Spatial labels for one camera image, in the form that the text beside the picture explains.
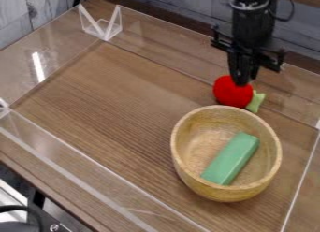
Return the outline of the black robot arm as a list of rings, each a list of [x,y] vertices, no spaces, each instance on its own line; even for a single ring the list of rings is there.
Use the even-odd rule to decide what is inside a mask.
[[[288,22],[295,13],[292,0],[229,0],[232,33],[212,27],[212,46],[228,54],[232,80],[245,86],[260,67],[280,72],[287,51],[273,45],[275,22]]]

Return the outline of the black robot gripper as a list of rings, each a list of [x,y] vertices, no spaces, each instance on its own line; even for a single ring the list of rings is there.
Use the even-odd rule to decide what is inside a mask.
[[[271,1],[231,1],[232,33],[213,26],[212,46],[228,52],[229,70],[237,86],[257,77],[261,66],[279,72],[285,51],[272,47],[275,16]]]

